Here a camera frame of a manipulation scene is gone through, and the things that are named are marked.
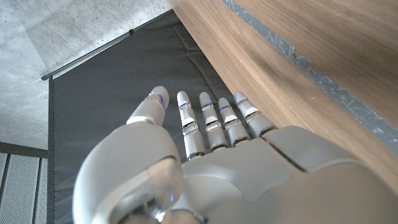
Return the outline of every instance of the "perforated metal panel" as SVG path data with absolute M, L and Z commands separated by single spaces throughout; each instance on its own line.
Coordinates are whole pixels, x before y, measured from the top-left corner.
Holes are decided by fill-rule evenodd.
M 47 222 L 47 167 L 47 159 L 42 159 L 35 224 L 45 224 Z
M 2 175 L 4 173 L 4 168 L 6 166 L 7 154 L 0 153 L 0 180 L 2 180 Z
M 39 158 L 11 155 L 0 206 L 0 223 L 32 223 Z

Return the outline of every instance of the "wooden surface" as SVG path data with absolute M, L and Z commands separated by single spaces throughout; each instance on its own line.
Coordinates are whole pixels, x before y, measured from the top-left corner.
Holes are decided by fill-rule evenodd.
M 398 193 L 398 157 L 220 0 L 169 0 L 232 93 L 278 127 L 297 125 L 366 161 Z
M 398 1 L 235 2 L 398 128 Z

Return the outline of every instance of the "black mat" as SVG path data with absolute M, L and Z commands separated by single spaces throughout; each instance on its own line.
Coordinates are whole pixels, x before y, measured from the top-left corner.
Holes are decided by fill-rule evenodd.
M 49 223 L 72 223 L 73 185 L 83 160 L 157 85 L 169 91 L 164 127 L 185 161 L 177 92 L 188 93 L 202 132 L 199 94 L 207 91 L 215 104 L 233 97 L 174 12 L 50 80 Z

